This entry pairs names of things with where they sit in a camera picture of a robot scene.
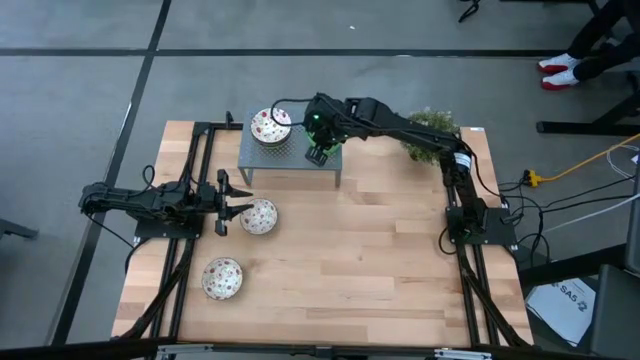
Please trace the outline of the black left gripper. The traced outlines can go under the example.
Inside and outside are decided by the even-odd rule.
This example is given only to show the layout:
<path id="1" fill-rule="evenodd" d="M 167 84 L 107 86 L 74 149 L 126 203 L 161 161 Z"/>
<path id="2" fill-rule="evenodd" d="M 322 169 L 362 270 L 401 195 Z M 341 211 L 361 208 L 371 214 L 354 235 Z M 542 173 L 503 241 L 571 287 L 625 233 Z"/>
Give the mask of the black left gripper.
<path id="1" fill-rule="evenodd" d="M 227 235 L 227 226 L 225 224 L 227 220 L 231 221 L 237 215 L 240 215 L 254 207 L 251 203 L 227 206 L 226 190 L 227 196 L 231 198 L 252 196 L 251 192 L 234 188 L 229 184 L 228 180 L 227 172 L 223 169 L 219 169 L 217 171 L 218 187 L 215 187 L 209 182 L 205 182 L 203 185 L 199 186 L 199 212 L 201 214 L 218 215 L 218 218 L 215 220 L 214 232 L 219 236 Z"/>

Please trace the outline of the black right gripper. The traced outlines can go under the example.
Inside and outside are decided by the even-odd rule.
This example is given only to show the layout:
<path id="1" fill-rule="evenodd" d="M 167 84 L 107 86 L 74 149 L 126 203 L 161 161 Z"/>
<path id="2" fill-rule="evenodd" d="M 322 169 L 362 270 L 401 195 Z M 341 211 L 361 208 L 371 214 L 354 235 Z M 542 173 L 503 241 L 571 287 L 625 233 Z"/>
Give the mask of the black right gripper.
<path id="1" fill-rule="evenodd" d="M 348 139 L 341 127 L 344 104 L 324 93 L 317 93 L 308 103 L 303 127 L 310 146 L 305 158 L 312 164 L 323 167 Z"/>

